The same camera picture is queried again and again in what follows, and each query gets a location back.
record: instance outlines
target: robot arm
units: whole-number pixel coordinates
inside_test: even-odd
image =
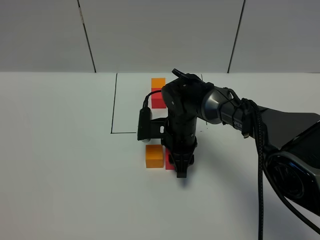
[[[161,139],[170,151],[169,162],[177,177],[186,178],[188,167],[194,163],[197,118],[231,125],[245,138],[254,138],[254,112],[232,89],[204,83],[194,74],[176,69],[172,72],[178,78],[161,90],[168,117],[152,119],[148,104],[144,104],[138,140]],[[258,109],[263,125],[263,157],[271,181],[285,197],[320,216],[320,115]]]

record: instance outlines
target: black line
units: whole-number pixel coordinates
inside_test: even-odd
[[[136,131],[127,131],[127,132],[112,132],[111,134],[136,134]]]
[[[85,38],[86,38],[86,43],[88,45],[88,48],[89,48],[89,52],[90,52],[90,56],[91,56],[91,61],[92,61],[92,65],[93,65],[93,69],[94,69],[94,72],[96,73],[96,65],[95,65],[95,61],[94,61],[94,56],[92,55],[92,51],[91,51],[91,47],[90,47],[90,43],[89,43],[89,38],[88,38],[88,34],[87,34],[87,29],[86,29],[86,26],[85,26],[85,21],[84,21],[84,16],[82,15],[82,10],[81,10],[81,7],[80,7],[80,2],[79,0],[76,0],[78,2],[78,7],[79,7],[79,10],[80,10],[80,15],[81,15],[81,20],[82,20],[82,25],[83,25],[83,30],[84,30],[84,34],[85,34]]]
[[[242,15],[244,13],[245,5],[246,5],[246,0],[243,0],[240,19],[239,19],[238,28],[237,28],[236,34],[235,34],[235,39],[234,39],[234,43],[233,43],[233,48],[232,48],[232,53],[231,53],[231,58],[230,58],[229,67],[228,67],[227,73],[230,72],[230,66],[231,66],[231,63],[232,63],[232,59],[234,57],[235,47],[236,47],[236,43],[237,43],[237,39],[238,39],[238,33],[239,33],[239,29],[240,29],[240,25],[241,25],[241,21],[242,21]]]
[[[110,132],[111,134],[115,133],[115,132],[112,132],[112,129],[114,128],[114,116],[115,116],[116,93],[117,93],[117,79],[118,79],[118,73],[116,73],[116,75],[115,75],[113,111],[112,111],[112,122],[111,122],[111,132]]]

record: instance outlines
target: black cable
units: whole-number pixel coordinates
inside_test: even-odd
[[[264,236],[264,189],[263,189],[263,163],[264,163],[264,138],[263,138],[263,122],[261,113],[259,111],[258,105],[252,101],[248,101],[250,106],[253,108],[254,115],[253,120],[253,130],[254,139],[256,143],[256,150],[258,153],[258,204],[259,204],[259,223],[258,223],[258,239],[262,240]]]
[[[226,99],[226,102],[224,102],[223,104],[227,104],[227,103],[231,103],[232,105],[233,105],[233,107],[237,107],[233,102],[232,102],[232,98],[231,99],[229,99],[225,94],[223,94],[218,88],[216,88],[215,90],[217,90],[220,94],[221,94],[221,96],[223,96],[225,99]]]
[[[235,91],[231,88],[227,88],[225,87],[226,89],[228,89],[228,91],[232,94],[233,98],[237,101],[237,103],[241,103],[241,100],[240,98],[238,97],[238,95],[235,93]]]
[[[149,97],[150,97],[152,94],[156,94],[156,93],[161,93],[161,90],[152,91],[152,92],[150,92],[147,96],[145,96],[145,99],[144,99],[143,105],[142,105],[143,108],[148,107],[148,99],[149,99]]]

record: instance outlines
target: white table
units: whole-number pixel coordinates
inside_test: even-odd
[[[195,164],[186,182],[172,170],[146,169],[145,144],[124,132],[136,132],[152,77],[174,79],[155,73],[119,73],[117,81],[115,73],[0,73],[1,240],[258,238],[253,139],[231,126],[198,121]],[[261,106],[320,113],[319,74],[202,77]],[[264,204],[264,239],[319,238],[266,179]],[[318,216],[297,208],[320,225]]]

